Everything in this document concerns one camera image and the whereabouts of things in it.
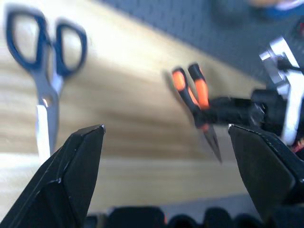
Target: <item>blue scissors handle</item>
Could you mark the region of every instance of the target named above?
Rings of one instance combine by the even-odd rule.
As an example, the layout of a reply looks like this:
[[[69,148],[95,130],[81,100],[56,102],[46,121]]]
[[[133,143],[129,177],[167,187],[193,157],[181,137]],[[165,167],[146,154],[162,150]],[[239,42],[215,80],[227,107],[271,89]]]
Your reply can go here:
[[[16,41],[14,37],[15,30],[15,17],[16,16],[27,16],[32,17],[38,24],[39,35],[37,43],[37,53],[36,59],[34,61],[28,61],[18,50],[16,46]],[[15,58],[15,60],[27,71],[40,70],[43,67],[43,51],[45,50],[45,45],[49,44],[48,34],[46,31],[46,20],[43,14],[36,10],[26,10],[26,9],[14,9],[8,12],[7,24],[6,24],[6,40],[10,53]]]
[[[27,16],[33,18],[39,27],[38,43],[37,43],[37,53],[36,59],[34,61],[27,60],[18,50],[16,46],[16,41],[14,37],[14,22],[17,16]],[[43,53],[46,49],[45,46],[50,46],[50,39],[47,33],[47,22],[43,14],[38,10],[29,9],[14,9],[8,12],[7,25],[6,25],[6,38],[7,45],[9,47],[10,53],[13,55],[15,60],[27,71],[42,70],[45,67],[43,64]],[[65,29],[74,31],[80,39],[81,42],[81,57],[76,66],[73,68],[68,68],[64,63],[64,52],[63,52],[63,32]],[[68,78],[70,75],[78,71],[84,64],[87,55],[87,38],[86,32],[79,26],[73,25],[69,22],[59,22],[56,28],[56,41],[52,44],[55,48],[56,55],[56,72],[58,75],[63,77],[63,79]]]
[[[63,52],[63,31],[69,29],[74,31],[80,39],[81,43],[81,57],[78,64],[73,68],[68,68],[64,63],[64,52]],[[56,50],[56,71],[57,74],[62,76],[64,79],[68,78],[70,75],[78,71],[84,64],[87,54],[87,38],[84,29],[77,25],[73,25],[69,22],[60,22],[57,24],[56,28],[56,41],[54,42],[54,47]]]

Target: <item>scissor blade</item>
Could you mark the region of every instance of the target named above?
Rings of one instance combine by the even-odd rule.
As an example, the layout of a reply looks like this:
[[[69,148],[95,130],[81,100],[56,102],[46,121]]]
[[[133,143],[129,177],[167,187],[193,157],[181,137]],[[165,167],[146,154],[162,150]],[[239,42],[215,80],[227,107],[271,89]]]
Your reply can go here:
[[[215,133],[213,126],[209,126],[207,130],[202,130],[202,131],[205,135],[205,138],[206,138],[208,144],[212,148],[216,158],[219,160],[220,163],[222,163],[222,157],[221,157],[220,150],[219,150],[218,138],[217,138],[217,135]]]
[[[44,105],[37,105],[36,140],[40,164],[51,156],[51,147],[48,135],[48,112]]]
[[[51,86],[53,87],[53,89],[56,91],[58,97],[61,94],[61,90],[64,84],[64,80],[63,77],[59,74],[57,74],[56,72],[56,68],[57,68],[57,55],[53,55],[53,78],[51,81]]]

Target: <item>pliers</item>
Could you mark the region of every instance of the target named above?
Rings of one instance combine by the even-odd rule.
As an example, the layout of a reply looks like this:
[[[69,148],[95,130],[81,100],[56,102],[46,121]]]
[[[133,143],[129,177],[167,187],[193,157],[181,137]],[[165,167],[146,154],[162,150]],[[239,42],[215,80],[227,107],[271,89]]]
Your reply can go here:
[[[217,135],[214,128],[209,123],[212,122],[208,115],[202,111],[208,110],[209,94],[206,79],[197,63],[188,67],[191,78],[194,81],[198,100],[193,95],[189,84],[187,82],[185,71],[181,67],[177,67],[172,71],[173,84],[179,95],[183,99],[186,106],[189,108],[193,115],[194,123],[200,134],[205,135],[207,142],[211,146],[216,158],[222,163],[222,158],[219,150]]]

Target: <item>black cable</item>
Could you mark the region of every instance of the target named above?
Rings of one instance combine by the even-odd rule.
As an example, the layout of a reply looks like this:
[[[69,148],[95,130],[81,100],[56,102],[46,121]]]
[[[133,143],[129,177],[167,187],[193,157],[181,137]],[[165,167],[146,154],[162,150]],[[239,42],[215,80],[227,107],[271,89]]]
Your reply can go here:
[[[278,59],[277,68],[278,68],[278,70],[282,70],[282,71],[285,71],[285,72],[287,70],[295,70],[295,71],[300,71],[304,74],[304,68],[303,67],[295,67],[295,66],[291,65],[289,60],[286,59],[286,58]]]

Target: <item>black plastic part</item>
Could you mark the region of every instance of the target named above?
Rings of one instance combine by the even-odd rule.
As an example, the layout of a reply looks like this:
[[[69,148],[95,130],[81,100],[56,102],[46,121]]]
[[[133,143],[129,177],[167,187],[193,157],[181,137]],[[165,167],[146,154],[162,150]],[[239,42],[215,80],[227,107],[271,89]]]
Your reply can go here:
[[[235,228],[263,228],[263,224],[259,220],[247,214],[236,216],[233,222]]]
[[[62,34],[65,29],[74,31],[79,36],[81,43],[81,57],[78,64],[74,68],[68,68],[64,63],[64,52],[63,52],[64,48],[63,48]],[[86,38],[85,30],[79,26],[72,25],[70,22],[68,23],[63,21],[59,22],[56,29],[56,42],[54,43],[54,47],[56,49],[57,73],[61,75],[64,79],[66,79],[68,76],[79,70],[83,66],[86,60],[87,38]]]
[[[84,228],[98,228],[97,223],[98,223],[97,216],[88,216],[86,217]]]
[[[96,184],[104,128],[73,133],[35,173],[0,228],[81,228]]]
[[[229,128],[244,185],[263,219],[274,208],[304,201],[304,164],[272,133]]]
[[[277,60],[277,69],[287,72],[288,70],[300,71],[304,74],[304,68],[293,66],[286,57],[279,58]]]
[[[234,228],[229,213],[222,208],[210,208],[205,213],[204,227],[206,228]]]
[[[188,67],[188,71],[194,82],[199,79],[203,79],[204,81],[206,81],[206,79],[205,79],[204,75],[202,74],[202,72],[200,71],[199,65],[197,63],[191,64]]]
[[[105,228],[165,228],[165,215],[158,207],[116,208]]]
[[[283,101],[283,98],[276,90],[256,89],[251,94],[251,102],[253,103],[273,105],[277,100]]]
[[[15,18],[17,16],[27,16],[33,18],[39,27],[39,35],[37,42],[37,53],[36,59],[31,62],[26,60],[24,56],[19,52],[16,41],[14,37],[15,30]],[[26,8],[12,8],[12,10],[8,11],[7,15],[7,24],[6,24],[6,41],[11,55],[15,58],[15,60],[27,71],[35,71],[40,70],[42,67],[43,61],[43,51],[45,51],[46,45],[49,46],[48,34],[46,31],[46,20],[43,14],[37,10],[31,10]]]
[[[266,228],[303,228],[304,208],[301,206],[283,206],[275,209]]]
[[[198,224],[187,215],[177,215],[173,217],[167,228],[199,228]]]
[[[211,107],[238,107],[249,108],[252,105],[250,99],[232,98],[228,96],[217,97],[209,100]]]
[[[210,107],[201,110],[194,115],[194,123],[200,128],[204,124],[240,124],[249,126],[249,108],[248,107]]]
[[[304,148],[298,151],[296,155],[299,157],[299,159],[304,161]]]
[[[265,119],[262,129],[281,135],[285,120],[287,101],[283,100],[280,95],[269,94],[264,96],[264,101],[259,100],[259,103],[266,104]],[[297,129],[296,141],[304,136],[304,105],[301,107],[299,126]]]
[[[253,104],[249,109],[250,126],[261,127],[265,119],[265,111],[262,105]]]

